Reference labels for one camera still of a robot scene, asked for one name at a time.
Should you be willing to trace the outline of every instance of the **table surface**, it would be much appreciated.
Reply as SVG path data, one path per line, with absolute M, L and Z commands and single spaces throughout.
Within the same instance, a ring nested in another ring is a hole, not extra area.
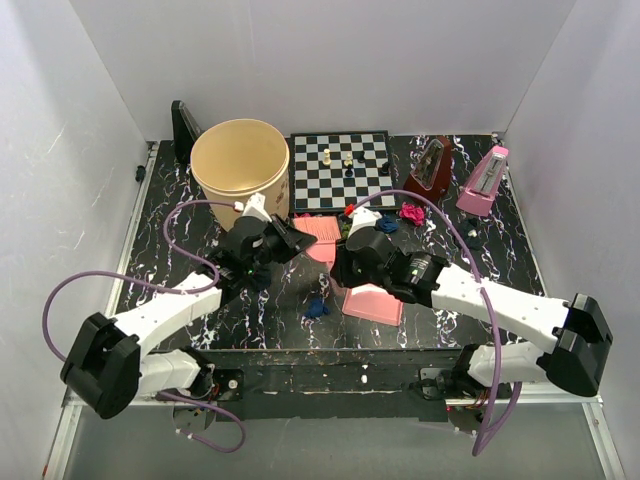
M 457 224 L 465 213 L 456 208 L 459 187 L 491 148 L 487 135 L 448 136 L 453 146 L 453 177 L 441 208 Z M 392 175 L 402 187 L 429 137 L 390 137 L 395 166 Z M 173 286 L 195 267 L 169 251 L 162 238 L 162 222 L 175 205 L 204 198 L 189 168 L 176 162 L 171 142 L 163 141 L 151 175 L 149 190 L 131 251 L 127 273 L 161 285 Z M 468 269 L 453 237 L 433 212 L 426 224 L 414 227 L 399 219 L 392 241 L 404 251 L 427 250 Z M 210 209 L 185 209 L 171 223 L 176 241 L 199 255 L 218 244 L 224 231 Z M 542 285 L 506 177 L 491 215 L 481 219 L 481 250 L 473 252 L 480 273 L 491 280 L 522 291 L 542 295 Z M 192 345 L 200 349 L 262 348 L 449 348 L 490 341 L 489 328 L 454 312 L 404 305 L 399 327 L 392 327 L 342 313 L 344 293 L 333 288 L 327 268 L 301 254 L 286 265 L 272 267 L 272 285 L 260 292 L 244 291 L 221 310 L 179 330 L 160 345 L 174 349 Z M 118 311 L 149 301 L 154 292 L 124 285 Z M 330 313 L 307 318 L 304 312 L 313 298 L 323 297 Z

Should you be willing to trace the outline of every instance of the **bucket rim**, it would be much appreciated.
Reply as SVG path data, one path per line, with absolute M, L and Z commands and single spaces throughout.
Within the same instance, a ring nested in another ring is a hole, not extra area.
M 285 151 L 284 161 L 282 162 L 282 165 L 280 166 L 280 168 L 270 178 L 268 178 L 267 180 L 265 180 L 264 182 L 262 182 L 260 184 L 252 186 L 250 188 L 225 190 L 225 189 L 220 189 L 220 188 L 217 188 L 217 187 L 212 187 L 207 182 L 203 181 L 198 176 L 198 174 L 196 173 L 196 169 L 193 167 L 193 151 L 194 151 L 196 145 L 198 144 L 198 141 L 201 138 L 205 137 L 207 134 L 209 134 L 209 132 L 213 132 L 217 128 L 221 128 L 221 127 L 223 127 L 225 125 L 228 125 L 230 123 L 236 123 L 236 122 L 251 122 L 251 123 L 261 124 L 263 126 L 268 127 L 270 130 L 273 130 L 274 132 L 276 132 L 278 134 L 278 137 L 280 139 L 282 139 L 282 142 L 283 142 L 283 145 L 284 145 L 284 151 Z M 284 137 L 284 135 L 282 134 L 282 132 L 280 132 L 280 130 L 278 130 L 276 127 L 274 127 L 270 123 L 264 122 L 262 120 L 257 120 L 255 118 L 235 118 L 235 119 L 232 119 L 232 120 L 227 120 L 227 121 L 218 123 L 218 124 L 214 125 L 213 127 L 207 129 L 202 135 L 200 135 L 200 137 L 198 137 L 198 139 L 194 143 L 193 148 L 191 149 L 191 154 L 189 155 L 189 164 L 191 166 L 191 173 L 192 173 L 193 177 L 195 178 L 196 182 L 198 182 L 198 184 L 202 188 L 206 188 L 207 190 L 210 190 L 213 193 L 218 193 L 218 194 L 225 195 L 225 196 L 244 196 L 247 193 L 254 193 L 254 192 L 257 192 L 257 191 L 260 191 L 260 190 L 264 190 L 265 188 L 267 188 L 267 187 L 271 186 L 273 183 L 275 183 L 280 177 L 282 177 L 283 170 L 287 171 L 289 169 L 290 157 L 291 157 L 291 154 L 289 152 L 289 145 L 287 144 L 287 140 Z

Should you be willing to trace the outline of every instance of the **plastic bucket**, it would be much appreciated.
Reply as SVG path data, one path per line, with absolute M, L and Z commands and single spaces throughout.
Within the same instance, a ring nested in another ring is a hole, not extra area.
M 269 214 L 289 215 L 289 147 L 268 123 L 239 119 L 210 128 L 191 150 L 191 172 L 209 200 L 244 203 L 259 192 Z M 225 230 L 241 215 L 220 205 L 211 210 Z

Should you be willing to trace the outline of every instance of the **metal frame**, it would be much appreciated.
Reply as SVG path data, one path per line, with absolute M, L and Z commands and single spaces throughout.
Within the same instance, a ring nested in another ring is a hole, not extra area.
M 147 191 L 149 190 L 149 183 L 151 183 L 151 175 L 156 164 L 156 157 L 158 156 L 159 143 L 154 142 L 149 149 L 147 157 L 146 175 L 138 190 L 138 195 L 133 206 L 133 212 L 131 214 L 131 220 L 129 221 L 129 228 L 124 239 L 122 246 L 122 252 L 120 253 L 120 260 L 116 268 L 117 273 L 125 273 L 129 259 L 131 256 L 131 247 L 136 237 L 138 230 L 138 224 L 140 223 L 140 217 L 142 216 L 142 207 L 144 206 L 145 198 L 147 197 Z M 114 280 L 107 305 L 105 307 L 105 315 L 113 316 L 116 313 L 116 307 L 118 305 L 118 299 L 120 297 L 120 290 L 122 289 L 122 280 Z M 71 455 L 71 448 L 73 446 L 73 440 L 76 436 L 78 429 L 78 423 L 80 420 L 80 414 L 84 406 L 82 402 L 73 392 L 67 390 L 65 400 L 63 402 L 62 414 L 60 416 L 60 422 L 58 423 L 58 429 L 53 439 L 53 446 L 51 447 L 51 453 L 49 454 L 49 461 L 45 467 L 43 474 L 44 480 L 62 480 L 64 472 L 69 462 Z
M 145 176 L 145 179 L 142 182 L 142 185 L 138 192 L 138 196 L 136 198 L 136 202 L 135 202 L 132 216 L 131 216 L 131 221 L 129 223 L 129 229 L 125 237 L 122 253 L 120 256 L 120 261 L 118 262 L 117 271 L 119 273 L 124 273 L 126 271 L 127 264 L 129 262 L 131 247 L 135 239 L 138 224 L 140 222 L 140 217 L 142 214 L 142 208 L 144 206 L 144 201 L 149 188 L 151 175 L 153 173 L 153 169 L 155 166 L 156 156 L 158 153 L 158 146 L 159 144 L 155 143 L 149 152 L 149 158 L 146 165 L 147 175 Z M 516 210 L 522 220 L 522 226 L 524 229 L 525 236 L 527 238 L 527 243 L 529 244 L 529 249 L 531 251 L 531 255 L 533 257 L 538 276 L 540 278 L 540 283 L 542 284 L 543 291 L 546 294 L 547 293 L 546 285 L 544 283 L 544 279 L 540 272 L 536 255 L 531 245 L 526 224 L 522 219 L 521 209 L 518 204 L 518 200 L 515 195 L 515 192 L 513 190 L 511 173 L 508 168 L 506 170 L 506 177 L 507 177 L 507 184 L 513 196 L 513 201 L 516 206 Z M 112 315 L 115 313 L 121 287 L 122 287 L 122 281 L 120 280 L 114 281 L 113 287 L 109 295 L 108 303 L 105 309 L 106 314 Z M 506 402 L 505 400 L 498 400 L 497 403 L 505 403 L 505 402 Z M 462 403 L 463 401 L 461 400 L 447 401 L 447 405 L 451 405 L 451 406 L 456 406 Z M 598 457 L 600 459 L 600 463 L 602 465 L 605 477 L 607 479 L 612 479 L 612 480 L 613 479 L 620 480 L 620 479 L 626 478 L 624 475 L 624 471 L 622 469 L 622 465 L 620 463 L 620 459 L 618 457 L 617 451 L 615 449 L 615 445 L 611 438 L 611 434 L 607 427 L 606 419 L 602 411 L 601 397 L 599 396 L 594 398 L 577 397 L 577 396 L 568 394 L 551 384 L 531 383 L 531 384 L 524 385 L 522 393 L 520 395 L 519 403 L 523 403 L 523 404 L 524 403 L 526 404 L 581 403 L 584 410 L 585 418 L 587 420 L 587 423 L 591 432 L 592 440 L 596 448 Z M 64 407 L 62 410 L 62 415 L 60 418 L 60 423 L 58 425 L 58 429 L 56 431 L 56 435 L 53 441 L 49 462 L 47 464 L 46 470 L 43 475 L 45 480 L 58 480 L 64 477 L 67 463 L 71 454 L 71 448 L 73 446 L 73 441 L 75 439 L 76 431 L 78 428 L 80 414 L 82 412 L 82 408 L 84 407 L 84 405 L 85 405 L 84 402 L 80 400 L 75 394 L 70 394 L 66 397 L 64 402 Z M 166 406 L 167 402 L 159 402 L 151 397 L 141 397 L 141 398 L 136 398 L 131 403 L 131 405 L 149 406 L 149 407 Z
M 513 203 L 516 206 L 518 217 L 520 217 L 520 221 L 522 223 L 524 236 L 527 239 L 527 244 L 529 245 L 529 250 L 531 251 L 533 263 L 536 266 L 538 277 L 540 277 L 542 290 L 544 291 L 544 294 L 547 295 L 547 286 L 544 283 L 544 278 L 542 277 L 542 272 L 540 271 L 540 265 L 538 264 L 538 259 L 536 258 L 533 245 L 531 245 L 531 238 L 529 237 L 529 232 L 527 231 L 527 226 L 522 216 L 520 205 L 518 204 L 518 198 L 516 197 L 516 192 L 513 188 L 513 181 L 511 180 L 511 170 L 509 169 L 508 165 L 505 174 L 507 177 L 507 185 L 509 186 L 509 190 L 511 190 L 511 195 L 513 197 Z M 596 447 L 598 458 L 600 459 L 600 464 L 602 465 L 605 478 L 611 480 L 624 480 L 626 476 L 624 474 L 624 470 L 622 469 L 622 464 L 620 463 L 620 458 L 618 457 L 618 452 L 613 443 L 613 439 L 611 438 L 611 432 L 609 432 L 607 421 L 602 412 L 604 403 L 602 397 L 598 395 L 597 397 L 585 399 L 581 397 L 574 397 L 573 395 L 558 389 L 556 389 L 556 393 L 553 393 L 552 390 L 555 389 L 555 387 L 551 384 L 546 385 L 545 387 L 547 388 L 544 388 L 538 394 L 538 398 L 540 401 L 537 403 L 568 403 L 573 401 L 572 397 L 575 399 L 580 399 L 587 424 L 589 425 L 589 431 L 591 432 L 591 439 L 593 440 L 593 444 Z M 520 395 L 520 400 L 518 403 L 520 403 L 524 399 L 523 397 L 525 395 L 529 396 L 532 393 L 533 391 L 531 390 L 531 387 L 525 385 L 522 389 L 522 394 Z
M 600 402 L 582 404 L 582 409 L 585 417 L 587 417 L 587 424 L 591 431 L 591 438 L 596 447 L 596 452 L 598 452 L 602 470 L 604 470 L 604 476 L 611 480 L 624 479 L 626 478 L 624 470 L 607 427 L 602 408 L 603 405 Z

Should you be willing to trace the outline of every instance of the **pink metronome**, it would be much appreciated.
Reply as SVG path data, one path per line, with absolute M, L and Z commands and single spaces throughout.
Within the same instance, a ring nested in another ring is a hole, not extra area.
M 489 150 L 462 187 L 456 203 L 460 210 L 479 217 L 489 215 L 508 155 L 509 150 L 497 145 Z

